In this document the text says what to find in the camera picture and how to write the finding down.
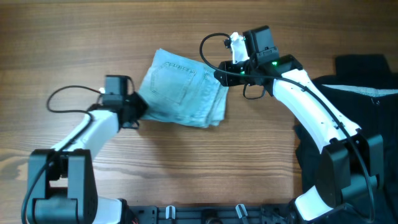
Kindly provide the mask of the light blue denim jeans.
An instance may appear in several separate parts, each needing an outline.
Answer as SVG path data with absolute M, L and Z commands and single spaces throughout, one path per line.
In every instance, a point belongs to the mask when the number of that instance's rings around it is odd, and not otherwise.
M 139 94 L 148 104 L 142 119 L 207 128 L 224 120 L 228 88 L 204 63 L 158 49 Z

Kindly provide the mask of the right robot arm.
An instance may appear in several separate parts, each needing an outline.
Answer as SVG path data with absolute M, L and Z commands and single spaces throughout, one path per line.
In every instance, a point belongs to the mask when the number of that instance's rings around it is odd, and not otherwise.
M 374 200 L 384 185 L 382 137 L 367 136 L 316 88 L 293 55 L 280 55 L 268 26 L 225 34 L 224 46 L 232 58 L 215 68 L 215 78 L 223 86 L 261 86 L 291 110 L 320 155 L 313 187 L 286 206 L 262 206 L 261 221 L 315 223 L 343 210 L 359 215 L 353 202 Z

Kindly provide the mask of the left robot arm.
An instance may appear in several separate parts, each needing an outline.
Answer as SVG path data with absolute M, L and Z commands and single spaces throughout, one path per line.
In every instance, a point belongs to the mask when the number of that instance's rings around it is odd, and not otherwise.
M 139 129 L 148 108 L 129 76 L 107 75 L 104 91 L 82 113 L 82 122 L 50 149 L 28 161 L 22 223 L 139 223 L 124 199 L 100 197 L 93 159 L 121 129 Z

